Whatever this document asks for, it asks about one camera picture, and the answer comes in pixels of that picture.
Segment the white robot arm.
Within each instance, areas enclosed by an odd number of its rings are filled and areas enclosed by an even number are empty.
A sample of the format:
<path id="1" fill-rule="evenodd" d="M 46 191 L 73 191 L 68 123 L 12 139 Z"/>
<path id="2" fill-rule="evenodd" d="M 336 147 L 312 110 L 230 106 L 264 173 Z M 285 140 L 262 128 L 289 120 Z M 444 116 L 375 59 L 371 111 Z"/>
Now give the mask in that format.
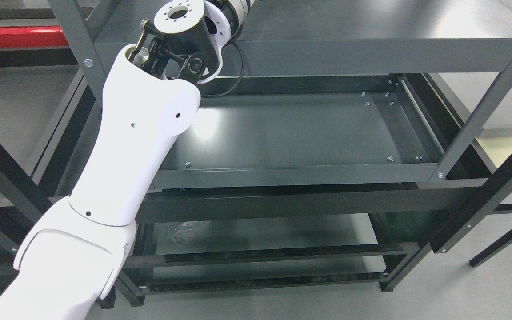
<path id="1" fill-rule="evenodd" d="M 102 89 L 96 143 L 71 193 L 21 243 L 0 320 L 84 320 L 105 300 L 136 238 L 136 215 L 177 138 L 194 122 L 198 85 L 215 79 L 252 0 L 171 0 L 142 20 Z"/>

